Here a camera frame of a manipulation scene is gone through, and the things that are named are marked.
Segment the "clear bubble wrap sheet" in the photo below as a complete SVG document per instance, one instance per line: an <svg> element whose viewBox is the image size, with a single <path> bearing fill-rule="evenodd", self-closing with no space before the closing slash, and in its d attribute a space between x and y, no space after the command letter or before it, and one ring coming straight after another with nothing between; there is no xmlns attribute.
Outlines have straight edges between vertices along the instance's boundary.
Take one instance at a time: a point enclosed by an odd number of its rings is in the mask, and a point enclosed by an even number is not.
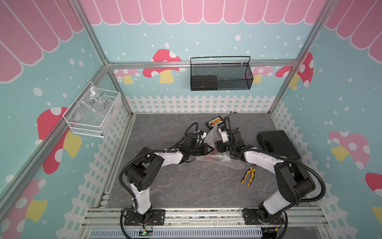
<svg viewBox="0 0 382 239"><path fill-rule="evenodd" d="M207 134L204 142L213 148L213 151L208 155L197 156L198 161L215 163L224 167L233 168L236 170L244 169L244 165L238 160L232 159L230 157L229 151L219 152L217 147L217 142L221 140L220 133L218 132L218 127L213 127L213 129Z"/></svg>

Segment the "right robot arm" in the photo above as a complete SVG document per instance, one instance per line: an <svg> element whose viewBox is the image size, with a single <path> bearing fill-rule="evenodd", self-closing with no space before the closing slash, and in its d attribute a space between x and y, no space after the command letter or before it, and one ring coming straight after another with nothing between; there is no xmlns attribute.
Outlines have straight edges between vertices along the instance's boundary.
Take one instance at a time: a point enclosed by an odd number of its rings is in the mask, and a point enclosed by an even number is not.
<svg viewBox="0 0 382 239"><path fill-rule="evenodd" d="M316 202L325 196L324 180L302 163L283 130L258 133L257 141L261 148L257 148L245 144L239 129L232 128L229 117L225 117L223 123L219 129L222 142L218 143L218 149L228 151L233 159L263 168L276 177L277 191L260 203L255 213L261 224L271 224L287 209L299 203Z"/></svg>

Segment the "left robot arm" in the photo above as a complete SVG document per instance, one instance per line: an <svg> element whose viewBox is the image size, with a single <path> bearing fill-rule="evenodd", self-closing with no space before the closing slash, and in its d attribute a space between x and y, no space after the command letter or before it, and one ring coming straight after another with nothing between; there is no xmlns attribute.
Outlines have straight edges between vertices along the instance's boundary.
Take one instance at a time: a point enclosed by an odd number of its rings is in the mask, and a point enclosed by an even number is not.
<svg viewBox="0 0 382 239"><path fill-rule="evenodd" d="M150 187L160 169L168 165L190 163L191 157L206 156L214 148L205 143L207 134L199 130L199 123L192 123L181 140L169 149L152 150L144 147L121 170L118 180L120 185L132 196L133 216L135 221L146 225L152 218Z"/></svg>

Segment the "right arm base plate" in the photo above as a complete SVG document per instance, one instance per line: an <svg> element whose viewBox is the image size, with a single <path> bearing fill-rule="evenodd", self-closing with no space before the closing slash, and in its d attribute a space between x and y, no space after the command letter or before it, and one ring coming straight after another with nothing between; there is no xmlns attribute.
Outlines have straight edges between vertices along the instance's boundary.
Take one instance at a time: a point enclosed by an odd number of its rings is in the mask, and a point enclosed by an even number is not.
<svg viewBox="0 0 382 239"><path fill-rule="evenodd" d="M265 209L244 208L241 211L246 225L284 225L285 216L282 212L269 214Z"/></svg>

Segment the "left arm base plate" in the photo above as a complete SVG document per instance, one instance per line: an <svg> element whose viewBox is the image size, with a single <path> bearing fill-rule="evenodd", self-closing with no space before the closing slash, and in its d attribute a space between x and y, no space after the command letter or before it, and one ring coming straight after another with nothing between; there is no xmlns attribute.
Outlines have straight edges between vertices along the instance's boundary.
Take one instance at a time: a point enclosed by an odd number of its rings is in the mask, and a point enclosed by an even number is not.
<svg viewBox="0 0 382 239"><path fill-rule="evenodd" d="M123 216L123 224L125 226L163 226L165 220L165 210L148 210L145 214L139 214L132 209L127 211Z"/></svg>

